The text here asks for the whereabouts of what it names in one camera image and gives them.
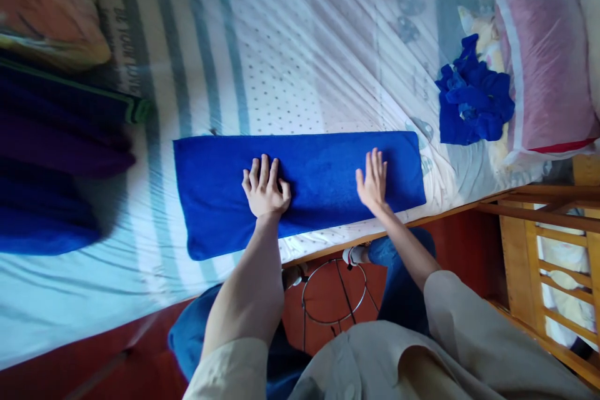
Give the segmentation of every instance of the metal stand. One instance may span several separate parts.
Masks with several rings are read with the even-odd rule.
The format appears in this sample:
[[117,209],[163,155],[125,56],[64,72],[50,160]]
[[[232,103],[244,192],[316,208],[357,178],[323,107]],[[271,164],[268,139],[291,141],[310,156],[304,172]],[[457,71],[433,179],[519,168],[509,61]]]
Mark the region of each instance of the metal stand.
[[[364,297],[366,294],[369,294],[369,298],[371,299],[371,302],[373,303],[373,306],[375,307],[375,309],[377,310],[377,312],[379,312],[379,308],[377,307],[377,304],[375,303],[375,300],[373,299],[373,296],[371,295],[371,292],[369,290],[369,286],[367,285],[367,274],[365,273],[364,269],[360,266],[360,264],[358,266],[356,266],[358,269],[360,269],[360,271],[362,272],[362,276],[364,278],[364,289],[362,291],[362,296],[361,299],[359,300],[358,304],[352,308],[352,305],[350,304],[350,298],[348,297],[348,292],[346,291],[346,285],[344,285],[344,280],[342,278],[342,274],[339,270],[339,261],[341,261],[344,264],[344,267],[346,268],[346,270],[350,271],[352,269],[354,269],[354,267],[350,266],[350,267],[346,267],[346,263],[344,262],[344,260],[342,258],[334,258],[334,259],[330,259],[327,262],[324,262],[323,264],[321,264],[319,267],[317,267],[315,269],[315,271],[308,277],[308,280],[306,281],[306,283],[304,283],[304,287],[302,289],[302,310],[304,311],[304,323],[302,324],[302,350],[306,351],[306,318],[308,317],[310,320],[312,320],[314,323],[319,324],[319,325],[325,325],[325,326],[329,326],[331,327],[331,331],[333,333],[333,336],[336,337],[339,333],[342,333],[342,326],[341,326],[341,322],[348,319],[348,318],[352,318],[352,321],[354,324],[356,324],[356,319],[354,318],[354,313],[356,312],[356,310],[358,309],[358,307],[363,303]],[[333,322],[324,322],[321,321],[319,319],[316,319],[315,317],[313,317],[311,315],[310,312],[308,312],[308,310],[306,309],[306,302],[304,300],[304,295],[306,293],[306,288],[308,287],[308,284],[310,283],[310,280],[313,278],[313,276],[323,267],[327,266],[328,264],[331,263],[335,263],[336,265],[336,269],[337,269],[337,275],[339,276],[339,282],[342,284],[342,289],[344,291],[344,296],[346,297],[346,302],[348,305],[348,310],[349,313],[344,316],[341,317],[340,319],[333,321]],[[337,327],[339,329],[339,333],[336,332],[334,325],[337,324]]]

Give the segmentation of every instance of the beige shirt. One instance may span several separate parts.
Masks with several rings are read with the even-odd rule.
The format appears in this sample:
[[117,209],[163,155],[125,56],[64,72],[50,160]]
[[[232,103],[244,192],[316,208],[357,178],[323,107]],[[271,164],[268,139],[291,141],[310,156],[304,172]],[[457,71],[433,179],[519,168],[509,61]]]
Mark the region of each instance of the beige shirt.
[[[596,398],[453,273],[432,274],[424,297],[435,341],[387,321],[357,324],[315,355],[290,398]],[[267,357],[259,339],[223,345],[184,399],[264,399]]]

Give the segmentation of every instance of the hand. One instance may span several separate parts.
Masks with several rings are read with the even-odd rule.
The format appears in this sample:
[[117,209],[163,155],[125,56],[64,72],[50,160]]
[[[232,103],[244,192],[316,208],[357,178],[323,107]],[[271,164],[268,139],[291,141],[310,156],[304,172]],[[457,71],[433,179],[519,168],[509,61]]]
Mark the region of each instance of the hand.
[[281,216],[286,212],[289,202],[292,198],[289,183],[279,178],[281,191],[277,186],[277,169],[279,160],[273,159],[271,170],[269,171],[269,156],[262,155],[262,163],[259,164],[258,158],[252,160],[252,168],[248,172],[244,169],[244,181],[242,187],[248,198],[250,211],[257,217],[265,214],[277,214]]
[[382,162],[383,154],[375,147],[368,152],[365,161],[366,177],[361,169],[356,169],[356,191],[373,215],[377,215],[386,206],[386,176],[388,162]]

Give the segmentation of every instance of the blue jeans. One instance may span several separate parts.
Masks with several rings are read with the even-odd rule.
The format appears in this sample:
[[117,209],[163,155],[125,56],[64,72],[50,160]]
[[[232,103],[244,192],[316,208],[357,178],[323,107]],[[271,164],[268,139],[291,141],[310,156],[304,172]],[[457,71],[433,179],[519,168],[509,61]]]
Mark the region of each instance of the blue jeans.
[[[412,228],[411,232],[435,258],[436,247],[431,235],[422,228]],[[404,267],[392,241],[388,237],[373,241],[369,247],[369,259],[373,264],[387,267],[386,289],[377,320],[387,320],[429,334],[423,293]],[[206,321],[221,286],[212,287],[190,303],[169,332],[169,348],[188,381],[200,361]],[[310,360],[310,355],[288,343],[280,322],[269,348],[267,398],[287,399]]]

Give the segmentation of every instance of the red floor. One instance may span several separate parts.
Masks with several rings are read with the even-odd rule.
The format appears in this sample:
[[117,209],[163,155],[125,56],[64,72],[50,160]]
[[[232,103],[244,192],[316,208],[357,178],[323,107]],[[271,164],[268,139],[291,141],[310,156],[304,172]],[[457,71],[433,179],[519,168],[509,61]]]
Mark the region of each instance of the red floor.
[[[498,218],[475,211],[440,219],[424,226],[436,242],[437,260],[444,269],[454,271],[469,287],[482,297],[505,298],[506,282]],[[309,264],[311,273],[333,258],[324,257]],[[348,272],[339,265],[348,298],[356,306],[364,291],[362,272]],[[385,287],[386,268],[363,265],[367,285],[374,302],[379,306]],[[286,293],[283,321],[290,343],[303,347],[304,314],[301,306],[303,285]],[[306,309],[319,321],[336,322],[348,315],[348,302],[339,281],[334,263],[319,270],[305,292]],[[124,363],[88,395],[93,399],[181,399],[186,382],[166,347],[169,328],[186,304],[178,304],[152,316],[119,327],[98,336],[74,342],[31,361],[0,372],[0,392],[3,399],[44,398],[62,399],[89,379],[99,368],[135,341],[140,330],[146,332],[132,347]],[[354,318],[358,322],[373,320],[377,310],[366,293]],[[306,319],[306,351],[316,353],[323,345],[352,325],[347,318],[339,324],[320,325]]]

